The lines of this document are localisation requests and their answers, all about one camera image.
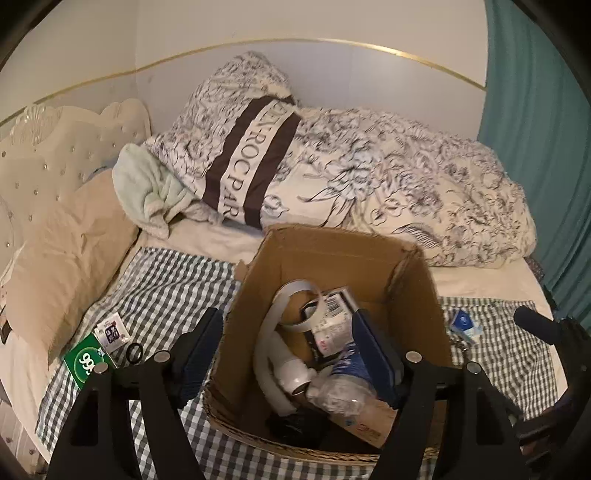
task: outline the white tufted headboard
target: white tufted headboard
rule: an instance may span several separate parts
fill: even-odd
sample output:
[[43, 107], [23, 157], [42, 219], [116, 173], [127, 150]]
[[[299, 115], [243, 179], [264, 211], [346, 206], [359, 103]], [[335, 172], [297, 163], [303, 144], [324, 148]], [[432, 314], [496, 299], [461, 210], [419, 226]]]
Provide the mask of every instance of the white tufted headboard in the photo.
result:
[[33, 105], [0, 141], [0, 274], [43, 211], [68, 198], [126, 143], [150, 136], [142, 102], [112, 103], [101, 114]]

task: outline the barcode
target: barcode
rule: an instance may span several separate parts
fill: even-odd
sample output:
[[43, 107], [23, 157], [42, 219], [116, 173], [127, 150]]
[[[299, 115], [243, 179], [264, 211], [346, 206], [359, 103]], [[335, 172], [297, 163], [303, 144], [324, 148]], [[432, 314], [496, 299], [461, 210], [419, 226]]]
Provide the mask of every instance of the barcode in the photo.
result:
[[326, 306], [328, 307], [331, 317], [335, 317], [343, 312], [343, 308], [340, 306], [339, 301], [334, 297], [328, 297], [326, 299]]

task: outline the white bedsheet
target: white bedsheet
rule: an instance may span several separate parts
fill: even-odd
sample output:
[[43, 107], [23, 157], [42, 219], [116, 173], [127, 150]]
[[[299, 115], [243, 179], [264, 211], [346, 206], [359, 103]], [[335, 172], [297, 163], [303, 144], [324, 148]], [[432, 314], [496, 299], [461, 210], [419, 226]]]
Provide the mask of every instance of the white bedsheet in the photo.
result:
[[[238, 263], [240, 260], [249, 263], [261, 240], [262, 234], [259, 231], [243, 225], [211, 225], [182, 219], [171, 224], [171, 234], [166, 241], [142, 232], [123, 262], [120, 272], [125, 271], [137, 249], [142, 246], [172, 248], [231, 263]], [[532, 300], [541, 314], [551, 318], [544, 294], [523, 259], [499, 269], [433, 267], [431, 273], [441, 296]], [[551, 347], [551, 354], [560, 396], [566, 389], [566, 377], [554, 347]], [[35, 425], [45, 388], [56, 366], [54, 362], [48, 371], [43, 366], [43, 359], [15, 332], [10, 334], [6, 345], [0, 345], [0, 378], [17, 417], [46, 460], [49, 460], [50, 455], [37, 439]]]

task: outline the gingham sheet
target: gingham sheet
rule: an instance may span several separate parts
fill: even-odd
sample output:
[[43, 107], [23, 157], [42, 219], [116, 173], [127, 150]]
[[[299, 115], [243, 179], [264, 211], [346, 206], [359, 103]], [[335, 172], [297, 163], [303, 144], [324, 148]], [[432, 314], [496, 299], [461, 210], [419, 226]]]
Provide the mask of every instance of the gingham sheet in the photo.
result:
[[[232, 264], [167, 249], [140, 249], [114, 291], [87, 311], [72, 345], [88, 335], [97, 322], [118, 312], [133, 340], [140, 342], [150, 356], [169, 348], [182, 333], [194, 328], [208, 307], [217, 307], [226, 314], [238, 286]], [[441, 299], [448, 319], [462, 308], [481, 323], [485, 333], [481, 344], [470, 352], [472, 359], [481, 363], [491, 381], [529, 417], [556, 401], [556, 385], [548, 348], [512, 322], [512, 314], [520, 304], [492, 299]], [[452, 352], [454, 362], [461, 365], [461, 352], [455, 347]], [[116, 352], [113, 360], [119, 366], [126, 363], [122, 352]], [[62, 364], [47, 387], [36, 428], [50, 452], [77, 393]], [[142, 476], [154, 479], [139, 402], [130, 402], [130, 412]], [[296, 462], [237, 442], [209, 424], [201, 396], [187, 404], [181, 419], [206, 478], [340, 480], [368, 478], [371, 474], [367, 467]], [[430, 478], [433, 467], [433, 460], [424, 462], [420, 478]]]

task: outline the silver screw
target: silver screw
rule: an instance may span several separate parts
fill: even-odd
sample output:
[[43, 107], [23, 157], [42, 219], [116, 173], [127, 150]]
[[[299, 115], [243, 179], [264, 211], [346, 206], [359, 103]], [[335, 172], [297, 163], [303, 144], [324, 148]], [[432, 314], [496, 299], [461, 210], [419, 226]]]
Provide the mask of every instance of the silver screw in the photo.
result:
[[475, 375], [479, 374], [482, 371], [482, 367], [476, 362], [468, 362], [466, 364], [466, 368], [471, 374]]
[[101, 362], [99, 364], [96, 364], [96, 366], [92, 369], [93, 372], [96, 372], [98, 374], [103, 374], [105, 373], [107, 370], [109, 369], [109, 365], [106, 364], [105, 362]]
[[170, 353], [166, 350], [161, 350], [154, 355], [154, 361], [159, 364], [163, 364], [170, 360]]
[[409, 362], [417, 364], [423, 359], [423, 356], [420, 353], [411, 350], [411, 351], [407, 352], [406, 359]]

